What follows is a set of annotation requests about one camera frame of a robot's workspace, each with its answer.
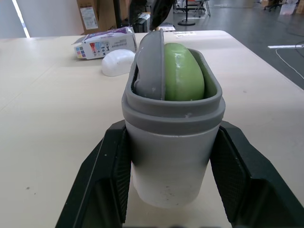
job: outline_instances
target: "floor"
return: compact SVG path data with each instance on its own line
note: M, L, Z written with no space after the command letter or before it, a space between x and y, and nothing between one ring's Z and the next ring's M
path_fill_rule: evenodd
M189 18L196 22L194 26L179 26L185 13L173 14L177 31L223 30L252 50L283 75L304 89L304 79L286 65L276 54L275 49L267 46L295 45L304 43L304 15L279 15L275 11L264 11L256 0L210 0L211 17L201 14L194 19L190 11ZM279 49L279 55L301 75L304 76L304 49Z

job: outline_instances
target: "printed label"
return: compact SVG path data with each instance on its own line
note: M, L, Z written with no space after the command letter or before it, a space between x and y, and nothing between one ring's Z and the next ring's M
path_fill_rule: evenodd
M103 57L106 52L109 52L109 43L108 42L95 42L90 43L91 50L93 52L94 57Z
M195 32L173 32L176 38L181 38L184 36L191 36L191 35L196 35Z
M95 18L93 7L85 7L80 9L81 16L84 20L86 30L97 29L98 24Z

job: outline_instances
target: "green object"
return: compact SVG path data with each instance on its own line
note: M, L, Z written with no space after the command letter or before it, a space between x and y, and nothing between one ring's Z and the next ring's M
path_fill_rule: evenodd
M181 44L164 46L166 101L194 101L204 97L203 73L191 54Z

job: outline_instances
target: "table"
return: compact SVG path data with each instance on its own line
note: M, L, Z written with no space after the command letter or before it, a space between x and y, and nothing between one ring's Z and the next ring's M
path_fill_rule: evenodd
M123 119L128 75L105 77L100 59L77 60L77 38L0 40L0 227L53 228L82 161ZM224 120L304 204L303 90L224 31L165 33L165 42L205 56L223 89ZM198 198L181 209L149 206L131 184L126 225L172 224L230 227L210 166Z

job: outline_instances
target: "gray plastic rim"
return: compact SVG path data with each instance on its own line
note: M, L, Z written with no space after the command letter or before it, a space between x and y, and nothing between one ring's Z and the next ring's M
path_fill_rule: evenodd
M134 61L122 98L123 116L127 122L144 131L167 135L196 134L220 124L226 107L222 89L204 56L196 50L189 51L201 69L204 67L208 72L216 94L198 101L164 101L136 95L131 90L136 69Z

